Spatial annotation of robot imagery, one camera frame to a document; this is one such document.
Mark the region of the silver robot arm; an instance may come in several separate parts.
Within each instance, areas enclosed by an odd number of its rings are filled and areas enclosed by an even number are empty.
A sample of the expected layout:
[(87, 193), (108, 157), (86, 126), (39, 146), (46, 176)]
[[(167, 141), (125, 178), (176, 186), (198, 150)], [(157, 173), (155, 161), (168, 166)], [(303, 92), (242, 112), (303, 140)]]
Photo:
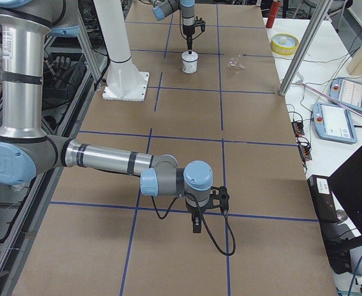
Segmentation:
[(195, 16), (194, 0), (163, 0), (150, 1), (153, 6), (152, 12), (158, 21), (165, 19), (167, 16), (176, 11), (180, 11), (182, 31), (186, 36), (187, 51), (192, 53), (192, 41), (197, 26), (197, 18)]
[(149, 197), (184, 197), (193, 231), (207, 227), (204, 211), (213, 208), (212, 168), (195, 160), (180, 168), (170, 155), (150, 155), (83, 144), (48, 135), (41, 126), (44, 39), (76, 36), (76, 1), (0, 1), (2, 28), (2, 125), (0, 183), (16, 186), (56, 167), (86, 167), (137, 176)]

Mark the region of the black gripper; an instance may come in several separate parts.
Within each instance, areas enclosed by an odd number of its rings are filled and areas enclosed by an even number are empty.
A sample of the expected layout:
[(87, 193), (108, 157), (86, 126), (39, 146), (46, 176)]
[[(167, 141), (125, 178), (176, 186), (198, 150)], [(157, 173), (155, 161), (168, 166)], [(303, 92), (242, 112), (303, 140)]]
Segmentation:
[(201, 222), (201, 214), (197, 207), (190, 205), (186, 202), (186, 208), (191, 213), (192, 217), (192, 232), (200, 233), (200, 222)]
[(186, 38), (188, 54), (192, 54), (192, 39), (195, 33), (195, 27), (194, 25), (182, 25), (182, 32)]

